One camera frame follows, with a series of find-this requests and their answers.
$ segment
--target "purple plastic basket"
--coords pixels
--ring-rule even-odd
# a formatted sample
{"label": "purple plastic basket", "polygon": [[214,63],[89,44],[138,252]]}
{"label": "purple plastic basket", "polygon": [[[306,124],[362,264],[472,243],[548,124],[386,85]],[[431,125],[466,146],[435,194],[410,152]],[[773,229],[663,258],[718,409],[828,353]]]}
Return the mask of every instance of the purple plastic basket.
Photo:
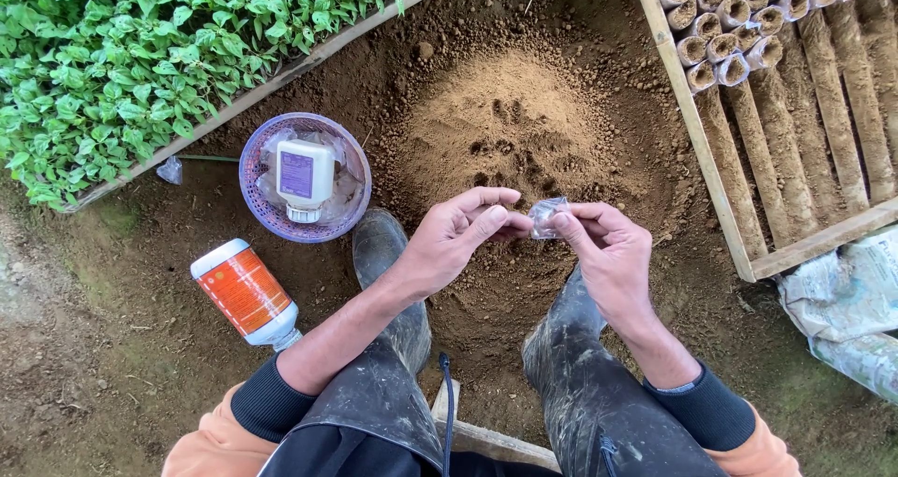
{"label": "purple plastic basket", "polygon": [[[268,166],[260,161],[262,146],[265,141],[282,128],[293,128],[297,132],[322,132],[345,140],[346,161],[349,171],[360,181],[365,182],[365,192],[358,202],[358,207],[339,224],[321,226],[319,224],[299,224],[290,221],[286,217],[286,211],[272,206],[262,196],[256,187],[256,179],[268,171]],[[365,214],[365,208],[371,200],[371,167],[368,166],[368,158],[362,151],[362,146],[346,131],[346,128],[331,121],[325,116],[311,114],[309,112],[289,112],[273,117],[259,127],[240,156],[240,189],[246,205],[250,206],[253,216],[256,217],[265,228],[288,241],[317,243],[336,239],[343,233],[351,230],[355,223]]]}

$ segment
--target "orange sleeve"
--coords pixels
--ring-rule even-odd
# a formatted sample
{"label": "orange sleeve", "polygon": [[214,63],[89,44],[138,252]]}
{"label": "orange sleeve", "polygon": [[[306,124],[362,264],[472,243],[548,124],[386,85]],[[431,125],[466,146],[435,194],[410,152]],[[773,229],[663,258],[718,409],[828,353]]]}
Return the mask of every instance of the orange sleeve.
{"label": "orange sleeve", "polygon": [[770,433],[767,423],[754,412],[754,433],[732,451],[707,450],[720,468],[732,477],[801,477],[796,461],[786,443]]}
{"label": "orange sleeve", "polygon": [[231,413],[237,384],[214,411],[199,420],[199,429],[174,445],[163,465],[163,477],[255,477],[277,444],[243,429]]}

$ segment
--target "black cord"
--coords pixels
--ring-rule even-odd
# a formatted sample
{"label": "black cord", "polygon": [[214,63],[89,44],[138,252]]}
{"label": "black cord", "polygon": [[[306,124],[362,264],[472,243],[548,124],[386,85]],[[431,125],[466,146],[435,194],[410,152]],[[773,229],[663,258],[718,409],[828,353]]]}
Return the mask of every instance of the black cord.
{"label": "black cord", "polygon": [[443,379],[446,381],[446,392],[449,396],[449,410],[446,413],[446,436],[443,441],[443,477],[449,477],[449,455],[452,453],[452,424],[455,420],[455,391],[452,387],[452,378],[449,376],[449,356],[440,353],[440,368],[443,369]]}

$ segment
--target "dirt ground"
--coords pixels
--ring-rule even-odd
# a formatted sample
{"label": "dirt ground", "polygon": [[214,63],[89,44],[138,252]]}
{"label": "dirt ground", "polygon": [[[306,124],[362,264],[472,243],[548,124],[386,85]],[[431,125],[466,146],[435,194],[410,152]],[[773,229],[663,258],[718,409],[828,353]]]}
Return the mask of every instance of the dirt ground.
{"label": "dirt ground", "polygon": [[[528,2],[426,0],[188,152],[239,156],[265,120],[306,110],[365,142],[373,200],[410,232],[475,185],[521,189],[520,208],[558,195],[618,205],[656,237],[663,321],[756,405],[806,475],[896,474],[898,410],[809,356],[775,289],[737,280],[638,0]],[[358,292],[348,237],[277,238],[243,202],[235,164],[185,160],[183,185],[146,173],[73,216],[0,188],[3,476],[158,474],[178,437],[269,356],[190,278],[219,244],[252,243],[300,306],[301,330]],[[489,244],[430,299],[433,355],[449,354],[462,382],[460,419],[548,444],[519,349],[574,261],[554,241]],[[439,381],[431,363],[429,397]]]}

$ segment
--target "purple label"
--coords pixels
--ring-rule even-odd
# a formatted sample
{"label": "purple label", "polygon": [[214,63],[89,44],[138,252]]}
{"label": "purple label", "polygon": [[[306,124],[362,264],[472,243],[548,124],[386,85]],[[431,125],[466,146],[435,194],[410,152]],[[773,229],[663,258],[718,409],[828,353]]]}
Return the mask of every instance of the purple label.
{"label": "purple label", "polygon": [[291,152],[281,153],[281,193],[311,198],[312,159]]}

